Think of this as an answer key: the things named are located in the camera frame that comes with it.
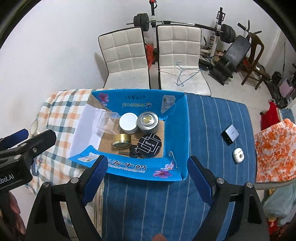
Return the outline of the clear plastic square container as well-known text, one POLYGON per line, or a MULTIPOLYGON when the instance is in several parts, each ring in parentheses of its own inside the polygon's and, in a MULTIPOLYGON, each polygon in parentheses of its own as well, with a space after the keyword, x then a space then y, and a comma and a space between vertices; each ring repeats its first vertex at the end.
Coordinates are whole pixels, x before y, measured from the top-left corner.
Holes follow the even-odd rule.
POLYGON ((117 135, 120 133, 119 119, 118 113, 102 110, 99 114, 97 128, 104 133, 117 135))

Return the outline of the black car key with keyring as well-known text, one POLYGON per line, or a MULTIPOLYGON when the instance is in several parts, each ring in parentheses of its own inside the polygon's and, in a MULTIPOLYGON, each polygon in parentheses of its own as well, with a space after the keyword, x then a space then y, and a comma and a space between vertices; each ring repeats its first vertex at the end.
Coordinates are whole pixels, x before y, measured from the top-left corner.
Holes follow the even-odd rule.
POLYGON ((139 149, 137 145, 131 145, 129 151, 119 151, 119 155, 129 156, 131 158, 139 157, 139 149))

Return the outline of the teal fabric pile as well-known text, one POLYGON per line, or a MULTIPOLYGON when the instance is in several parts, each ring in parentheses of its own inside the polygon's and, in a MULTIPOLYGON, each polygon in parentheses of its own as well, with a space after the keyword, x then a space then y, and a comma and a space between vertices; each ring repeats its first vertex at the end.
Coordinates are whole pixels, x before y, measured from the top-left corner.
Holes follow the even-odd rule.
POLYGON ((291 222, 295 216, 295 182, 277 188, 263 204, 265 216, 275 218, 279 227, 291 222))

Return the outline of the plaid orange blue cloth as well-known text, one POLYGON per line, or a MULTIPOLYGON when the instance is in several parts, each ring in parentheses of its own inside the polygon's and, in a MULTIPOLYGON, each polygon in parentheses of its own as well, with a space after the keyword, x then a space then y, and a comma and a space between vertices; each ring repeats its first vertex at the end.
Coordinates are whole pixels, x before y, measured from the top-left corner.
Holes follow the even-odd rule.
POLYGON ((43 104, 36 120, 38 131, 53 130, 56 144, 37 157, 37 174, 27 184, 30 192, 37 194, 44 182, 52 185, 67 183, 79 177, 85 168, 69 160, 74 132, 92 89, 62 90, 53 93, 43 104))

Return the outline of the white earbuds case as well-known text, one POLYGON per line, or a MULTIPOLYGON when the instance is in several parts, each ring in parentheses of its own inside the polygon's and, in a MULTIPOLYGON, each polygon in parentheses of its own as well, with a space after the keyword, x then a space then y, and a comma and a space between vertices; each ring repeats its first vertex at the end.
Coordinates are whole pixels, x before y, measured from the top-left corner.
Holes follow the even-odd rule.
POLYGON ((236 164, 240 164, 244 160, 244 152, 241 148, 236 148, 233 151, 233 159, 236 164))

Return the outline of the orange white floral cushion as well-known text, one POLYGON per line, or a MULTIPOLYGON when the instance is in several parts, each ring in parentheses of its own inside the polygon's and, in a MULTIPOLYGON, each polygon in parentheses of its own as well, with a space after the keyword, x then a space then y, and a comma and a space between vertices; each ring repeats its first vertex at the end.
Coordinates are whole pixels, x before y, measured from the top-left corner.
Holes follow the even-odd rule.
POLYGON ((286 118, 254 136, 257 183, 295 179, 295 123, 286 118))

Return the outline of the black silver charger block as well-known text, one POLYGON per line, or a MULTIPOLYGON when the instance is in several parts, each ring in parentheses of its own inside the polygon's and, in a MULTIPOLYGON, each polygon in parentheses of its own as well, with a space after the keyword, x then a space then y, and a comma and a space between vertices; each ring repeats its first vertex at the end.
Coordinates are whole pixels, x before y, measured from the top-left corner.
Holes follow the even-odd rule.
POLYGON ((222 139, 224 139, 225 143, 229 146, 235 142, 235 140, 239 137, 238 130, 234 127, 233 124, 230 124, 222 133, 222 139))

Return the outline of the white round tin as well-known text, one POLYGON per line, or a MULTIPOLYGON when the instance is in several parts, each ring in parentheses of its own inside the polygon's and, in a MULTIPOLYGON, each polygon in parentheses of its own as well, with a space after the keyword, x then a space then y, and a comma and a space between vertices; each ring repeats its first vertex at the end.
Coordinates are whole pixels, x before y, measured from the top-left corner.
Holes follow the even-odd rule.
POLYGON ((119 119, 119 126, 125 133, 132 135, 138 130, 137 119, 136 114, 125 113, 119 119))

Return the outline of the silver round tin gold emblem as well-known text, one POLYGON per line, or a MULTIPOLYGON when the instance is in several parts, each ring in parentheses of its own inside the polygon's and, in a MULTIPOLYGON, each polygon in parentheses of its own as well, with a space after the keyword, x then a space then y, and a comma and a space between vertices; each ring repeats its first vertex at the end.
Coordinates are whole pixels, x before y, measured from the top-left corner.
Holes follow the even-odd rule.
POLYGON ((156 133, 159 129, 159 118, 152 111, 143 112, 137 119, 137 126, 145 134, 156 133))

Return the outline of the black round patterned tin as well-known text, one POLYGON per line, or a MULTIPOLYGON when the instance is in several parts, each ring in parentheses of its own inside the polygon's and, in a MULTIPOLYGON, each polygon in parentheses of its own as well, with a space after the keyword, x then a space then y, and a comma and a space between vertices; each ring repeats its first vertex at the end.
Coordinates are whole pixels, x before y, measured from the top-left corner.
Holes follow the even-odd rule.
POLYGON ((161 139, 154 133, 143 135, 137 144, 139 154, 145 158, 153 158, 162 148, 161 139))

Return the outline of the white padded chair left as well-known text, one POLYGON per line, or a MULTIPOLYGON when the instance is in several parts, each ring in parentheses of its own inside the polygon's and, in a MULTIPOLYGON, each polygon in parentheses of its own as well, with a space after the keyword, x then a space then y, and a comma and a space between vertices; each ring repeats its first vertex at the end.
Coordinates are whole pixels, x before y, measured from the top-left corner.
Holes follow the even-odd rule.
POLYGON ((105 89, 150 89, 142 28, 125 28, 98 37, 108 76, 105 89))

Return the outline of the white padded chair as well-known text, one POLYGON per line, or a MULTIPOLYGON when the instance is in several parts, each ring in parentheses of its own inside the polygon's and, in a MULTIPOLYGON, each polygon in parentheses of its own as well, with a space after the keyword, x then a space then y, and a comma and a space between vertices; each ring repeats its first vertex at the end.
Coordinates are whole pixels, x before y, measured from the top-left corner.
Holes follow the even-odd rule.
MULTIPOLYGON (((181 62, 185 67, 199 67, 201 57, 201 29, 185 25, 159 25, 156 29, 158 45, 158 70, 161 67, 173 67, 181 62)), ((178 71, 164 69, 174 74, 178 71)), ((210 96, 211 90, 203 77, 198 73, 188 80, 184 87, 175 85, 177 77, 159 73, 159 88, 162 90, 181 91, 210 96)))
POLYGON ((125 28, 98 37, 108 76, 105 89, 150 89, 142 28, 125 28))

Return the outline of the red bag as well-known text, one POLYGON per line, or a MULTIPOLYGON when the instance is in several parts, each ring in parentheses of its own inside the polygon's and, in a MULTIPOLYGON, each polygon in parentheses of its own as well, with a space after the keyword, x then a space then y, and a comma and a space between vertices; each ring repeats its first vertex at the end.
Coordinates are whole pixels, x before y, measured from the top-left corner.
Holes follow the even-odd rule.
POLYGON ((154 62, 154 48, 151 44, 145 43, 145 50, 146 50, 146 54, 147 54, 148 67, 150 69, 153 62, 154 62))

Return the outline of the black weight bench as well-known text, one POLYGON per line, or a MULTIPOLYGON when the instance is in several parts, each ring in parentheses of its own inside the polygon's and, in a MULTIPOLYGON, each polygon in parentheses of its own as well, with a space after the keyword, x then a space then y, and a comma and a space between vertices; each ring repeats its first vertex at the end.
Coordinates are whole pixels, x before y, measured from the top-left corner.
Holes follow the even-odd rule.
POLYGON ((210 70, 210 76, 221 85, 224 85, 225 81, 237 70, 250 47, 250 42, 239 35, 210 70))

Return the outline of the white padded chair right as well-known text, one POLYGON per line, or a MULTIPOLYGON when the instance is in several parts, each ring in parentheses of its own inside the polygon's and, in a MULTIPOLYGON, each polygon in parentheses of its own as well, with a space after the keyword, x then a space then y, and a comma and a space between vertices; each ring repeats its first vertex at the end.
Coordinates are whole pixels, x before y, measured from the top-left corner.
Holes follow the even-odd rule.
MULTIPOLYGON (((173 67, 181 62, 185 67, 199 67, 201 57, 201 29, 185 25, 159 25, 156 29, 158 45, 158 70, 161 67, 173 67)), ((178 71, 164 69, 174 74, 178 71)), ((159 88, 162 90, 181 91, 210 96, 211 90, 203 77, 198 73, 188 80, 184 87, 175 85, 177 77, 159 73, 159 88)))

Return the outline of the brown wooden chair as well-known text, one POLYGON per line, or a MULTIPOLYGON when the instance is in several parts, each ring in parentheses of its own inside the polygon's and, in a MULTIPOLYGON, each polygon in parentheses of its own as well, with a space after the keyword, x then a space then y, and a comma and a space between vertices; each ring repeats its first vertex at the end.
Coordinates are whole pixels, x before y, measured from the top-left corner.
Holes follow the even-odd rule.
POLYGON ((244 85, 250 78, 257 80, 255 90, 257 90, 265 80, 270 80, 269 74, 265 68, 259 63, 264 51, 264 44, 255 33, 248 33, 246 39, 250 42, 250 55, 242 61, 241 70, 246 73, 241 85, 244 85))

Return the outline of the barbell with black plates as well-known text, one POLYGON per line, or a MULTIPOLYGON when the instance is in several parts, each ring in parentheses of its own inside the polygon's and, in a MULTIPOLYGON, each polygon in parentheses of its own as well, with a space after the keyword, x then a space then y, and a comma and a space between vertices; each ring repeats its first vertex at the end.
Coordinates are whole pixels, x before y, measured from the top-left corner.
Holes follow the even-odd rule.
POLYGON ((201 24, 195 24, 195 23, 185 23, 185 22, 177 22, 177 21, 170 21, 170 20, 149 20, 149 16, 147 13, 139 13, 136 16, 133 17, 133 22, 127 23, 127 25, 133 25, 134 27, 141 27, 144 32, 147 32, 149 30, 149 27, 153 24, 163 24, 163 25, 185 25, 185 26, 192 26, 197 27, 201 29, 205 29, 208 31, 214 32, 214 34, 220 38, 220 40, 224 43, 232 43, 234 42, 236 38, 236 33, 234 29, 226 24, 223 24, 222 21, 224 21, 225 14, 218 14, 216 18, 216 27, 209 27, 206 25, 201 24))

